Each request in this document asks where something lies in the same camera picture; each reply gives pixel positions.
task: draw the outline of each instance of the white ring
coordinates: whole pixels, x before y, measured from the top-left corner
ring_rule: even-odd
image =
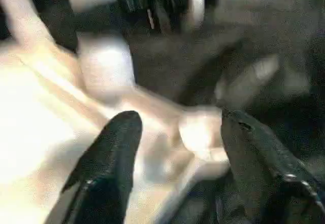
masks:
[[[187,25],[198,27],[203,22],[205,12],[205,0],[188,0]]]

